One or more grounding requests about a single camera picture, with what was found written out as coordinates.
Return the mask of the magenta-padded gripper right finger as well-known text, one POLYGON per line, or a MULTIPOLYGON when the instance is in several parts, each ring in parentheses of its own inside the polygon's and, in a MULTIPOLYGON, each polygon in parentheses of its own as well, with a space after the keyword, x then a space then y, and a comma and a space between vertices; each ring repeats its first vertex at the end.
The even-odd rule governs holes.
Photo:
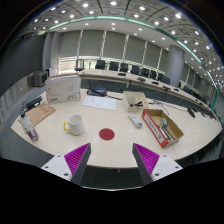
POLYGON ((158 155, 137 143, 133 144, 132 153, 138 165, 143 185, 152 183, 182 169, 167 154, 158 155))

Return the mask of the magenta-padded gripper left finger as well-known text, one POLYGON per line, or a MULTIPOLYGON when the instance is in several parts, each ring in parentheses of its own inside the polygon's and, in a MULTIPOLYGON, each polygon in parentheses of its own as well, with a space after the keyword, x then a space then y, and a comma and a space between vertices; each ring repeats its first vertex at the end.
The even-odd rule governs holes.
POLYGON ((88 159, 91 154, 91 144, 82 145, 65 155, 56 155, 42 169, 79 185, 82 181, 88 159))

